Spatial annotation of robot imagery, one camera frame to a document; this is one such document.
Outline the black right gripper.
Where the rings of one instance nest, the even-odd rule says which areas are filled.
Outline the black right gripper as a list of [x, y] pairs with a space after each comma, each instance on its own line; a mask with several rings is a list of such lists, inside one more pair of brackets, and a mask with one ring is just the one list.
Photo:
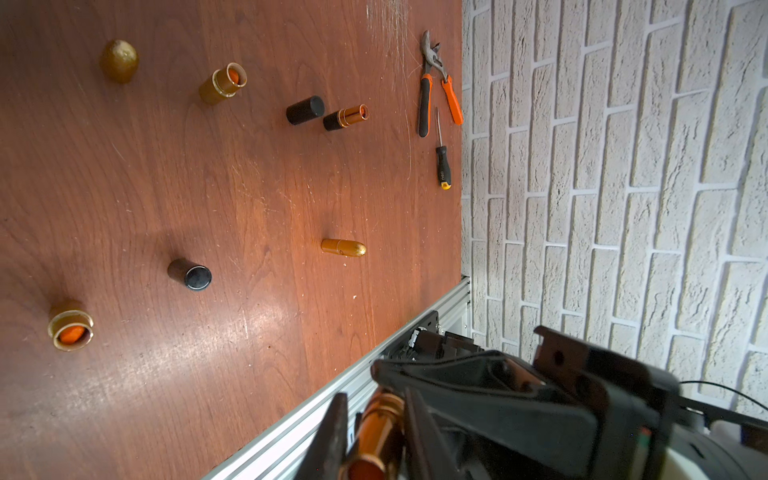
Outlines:
[[679, 405], [669, 372], [540, 325], [532, 362], [497, 350], [439, 361], [377, 360], [382, 387], [421, 396], [450, 440], [490, 470], [570, 479], [655, 479]]

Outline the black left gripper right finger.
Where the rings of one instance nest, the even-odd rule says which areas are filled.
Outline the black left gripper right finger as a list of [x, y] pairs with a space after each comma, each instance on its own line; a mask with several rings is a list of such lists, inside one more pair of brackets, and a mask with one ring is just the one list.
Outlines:
[[458, 469], [422, 395], [405, 390], [405, 439], [410, 479], [460, 479]]

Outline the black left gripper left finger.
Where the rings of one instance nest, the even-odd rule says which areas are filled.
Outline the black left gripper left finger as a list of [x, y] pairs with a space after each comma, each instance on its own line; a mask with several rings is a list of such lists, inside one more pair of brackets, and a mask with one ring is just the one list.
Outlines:
[[295, 480], [339, 478], [341, 464], [348, 450], [348, 419], [348, 395], [337, 393], [319, 424]]

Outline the gold lipstick piece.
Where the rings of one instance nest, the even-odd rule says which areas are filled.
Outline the gold lipstick piece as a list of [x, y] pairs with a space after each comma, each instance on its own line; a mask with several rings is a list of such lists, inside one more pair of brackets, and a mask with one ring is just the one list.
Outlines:
[[94, 325], [93, 317], [81, 302], [65, 299], [51, 308], [47, 331], [55, 348], [71, 352], [90, 343]]
[[100, 67], [105, 76], [117, 83], [126, 84], [138, 70], [139, 55], [129, 42], [122, 39], [110, 41], [100, 57]]
[[215, 70], [199, 87], [200, 99], [208, 105], [216, 105], [231, 99], [245, 87], [248, 76], [243, 67], [231, 62], [224, 68]]

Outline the black gold lipstick base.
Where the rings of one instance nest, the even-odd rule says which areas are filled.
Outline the black gold lipstick base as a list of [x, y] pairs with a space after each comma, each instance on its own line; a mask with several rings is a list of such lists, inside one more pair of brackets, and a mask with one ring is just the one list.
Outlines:
[[365, 104], [341, 109], [323, 118], [323, 126], [326, 131], [341, 130], [356, 123], [367, 121], [369, 109]]

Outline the dark brown lipstick cap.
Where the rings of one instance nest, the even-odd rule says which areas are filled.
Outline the dark brown lipstick cap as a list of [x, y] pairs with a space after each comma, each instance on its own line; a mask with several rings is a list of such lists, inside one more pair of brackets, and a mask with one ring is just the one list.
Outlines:
[[313, 95], [286, 108], [286, 118], [291, 125], [299, 125], [325, 115], [325, 103]]

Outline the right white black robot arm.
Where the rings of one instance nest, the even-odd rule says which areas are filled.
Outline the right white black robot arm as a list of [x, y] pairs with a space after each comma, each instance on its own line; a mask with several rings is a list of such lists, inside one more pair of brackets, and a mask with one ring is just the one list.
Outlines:
[[763, 479], [765, 422], [684, 398], [670, 373], [539, 326], [532, 362], [486, 350], [379, 360], [373, 379], [421, 400], [425, 448], [464, 479]]

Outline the gold lipstick front right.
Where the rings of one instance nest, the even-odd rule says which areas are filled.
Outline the gold lipstick front right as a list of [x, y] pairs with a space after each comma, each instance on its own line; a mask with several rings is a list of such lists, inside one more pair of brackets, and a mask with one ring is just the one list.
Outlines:
[[379, 387], [356, 427], [339, 479], [396, 479], [405, 445], [405, 401]]

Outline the gold lipstick front left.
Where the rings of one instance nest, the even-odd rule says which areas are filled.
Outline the gold lipstick front left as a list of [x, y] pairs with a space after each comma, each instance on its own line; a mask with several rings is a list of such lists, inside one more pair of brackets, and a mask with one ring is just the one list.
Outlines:
[[321, 249], [325, 253], [347, 257], [362, 257], [367, 253], [367, 248], [363, 243], [344, 239], [323, 239]]

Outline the black lipstick tube front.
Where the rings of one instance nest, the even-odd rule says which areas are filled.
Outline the black lipstick tube front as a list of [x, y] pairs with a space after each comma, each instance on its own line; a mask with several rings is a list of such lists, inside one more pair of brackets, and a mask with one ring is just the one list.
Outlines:
[[173, 260], [167, 267], [168, 276], [192, 291], [205, 290], [212, 282], [212, 272], [204, 265], [186, 258]]

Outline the black orange screwdriver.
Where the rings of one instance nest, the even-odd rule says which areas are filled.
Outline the black orange screwdriver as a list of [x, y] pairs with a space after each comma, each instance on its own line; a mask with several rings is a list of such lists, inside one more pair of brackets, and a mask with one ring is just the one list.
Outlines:
[[436, 148], [438, 182], [443, 190], [449, 190], [452, 187], [452, 174], [448, 161], [447, 147], [443, 142], [440, 113], [438, 108], [435, 108], [435, 123], [438, 134], [438, 146]]

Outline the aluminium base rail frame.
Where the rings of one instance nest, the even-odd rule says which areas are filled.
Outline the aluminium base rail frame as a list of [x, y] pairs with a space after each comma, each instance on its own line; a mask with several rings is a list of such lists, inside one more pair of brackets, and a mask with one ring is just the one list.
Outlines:
[[471, 279], [459, 284], [418, 317], [408, 322], [382, 344], [285, 415], [229, 459], [215, 467], [207, 479], [292, 479], [309, 449], [334, 396], [347, 395], [348, 444], [353, 442], [356, 417], [363, 412], [378, 384], [371, 366], [378, 359], [406, 359], [414, 355], [415, 343], [424, 331], [459, 335], [469, 333]]

